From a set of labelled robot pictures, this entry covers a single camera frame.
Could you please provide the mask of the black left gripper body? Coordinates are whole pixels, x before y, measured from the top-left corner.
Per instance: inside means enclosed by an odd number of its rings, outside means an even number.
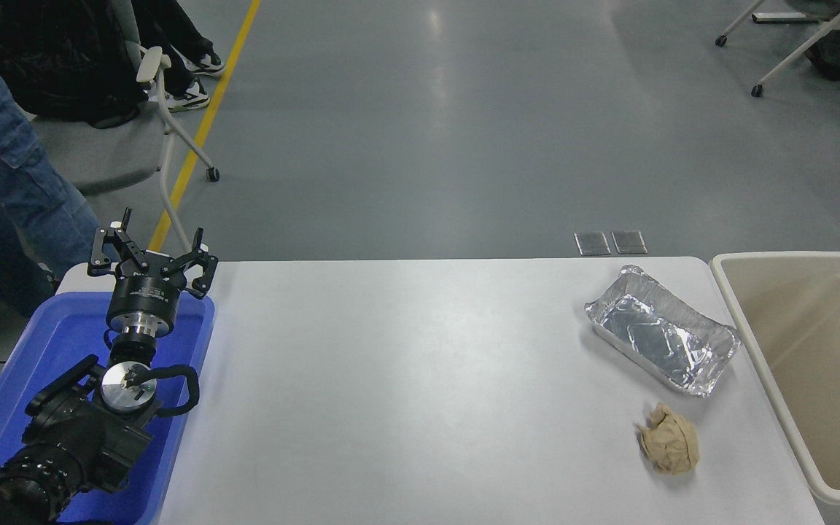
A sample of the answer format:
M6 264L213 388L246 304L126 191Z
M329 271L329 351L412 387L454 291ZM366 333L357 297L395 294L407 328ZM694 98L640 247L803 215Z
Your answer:
M140 269L133 259L117 264L116 282L106 314L108 323L120 323L123 316L138 312L153 315L165 323L176 320L181 287L186 280L181 275L168 280L160 275L161 268L172 260L167 254L147 252L146 256L149 262L146 270Z

